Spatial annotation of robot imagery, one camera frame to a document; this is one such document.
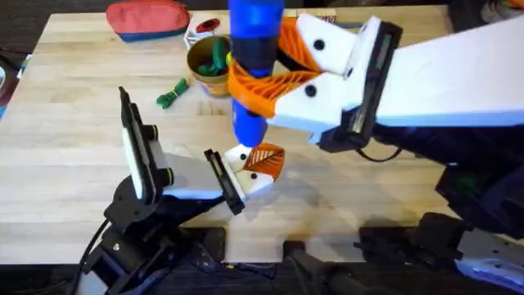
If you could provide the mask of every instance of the wooden tabletop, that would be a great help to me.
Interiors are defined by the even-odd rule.
[[[445,7],[337,9],[337,21],[371,15],[404,28],[402,45],[450,32]],[[121,142],[118,86],[157,124],[168,152],[204,160],[237,144],[228,98],[194,84],[167,111],[155,104],[189,78],[182,37],[124,43],[103,13],[52,15],[0,122],[0,263],[78,262],[118,183],[129,174]],[[375,225],[413,225],[426,211],[450,213],[434,192],[443,170],[403,152],[374,164],[355,152],[329,154],[308,134],[270,128],[286,164],[270,193],[232,216],[225,204],[188,222],[228,229],[228,261],[279,261],[286,238],[307,241],[324,260],[361,261],[356,232]],[[384,157],[393,147],[372,144]]]

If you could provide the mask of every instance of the orange gripper part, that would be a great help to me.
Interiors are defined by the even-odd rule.
[[[271,175],[274,180],[277,180],[284,166],[285,157],[286,153],[283,148],[261,143],[258,147],[251,149],[243,170]]]
[[[308,70],[257,79],[242,69],[234,59],[229,65],[228,90],[231,95],[248,110],[265,118],[275,116],[278,98],[320,75],[318,65],[296,29],[296,19],[282,19],[278,46]]]

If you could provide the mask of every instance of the red bag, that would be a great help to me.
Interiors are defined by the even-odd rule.
[[[106,11],[111,28],[125,42],[182,34],[189,25],[185,5],[171,0],[129,0],[111,4]]]

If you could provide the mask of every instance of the screw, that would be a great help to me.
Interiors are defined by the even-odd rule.
[[[316,94],[317,94],[317,88],[314,87],[314,85],[307,85],[307,86],[305,86],[305,95],[307,95],[310,98],[312,98]]]
[[[322,39],[315,40],[313,43],[313,47],[317,50],[323,50],[326,46],[326,43]]]

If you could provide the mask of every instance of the green toy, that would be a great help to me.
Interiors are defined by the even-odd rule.
[[[217,38],[213,42],[213,64],[219,70],[225,69],[226,56],[228,55],[228,41],[224,38]]]
[[[228,41],[224,38],[217,38],[213,42],[213,62],[198,66],[196,71],[200,75],[216,77],[223,75],[228,67]]]
[[[215,77],[220,75],[219,69],[217,69],[217,67],[214,64],[198,66],[198,74],[208,77]]]
[[[226,56],[226,64],[229,66],[229,64],[231,64],[231,53],[228,53],[228,55]]]
[[[166,94],[160,95],[156,99],[156,104],[161,106],[163,109],[166,109],[171,106],[175,99],[177,99],[182,93],[186,92],[189,89],[189,85],[185,79],[181,79],[173,90],[169,91]]]

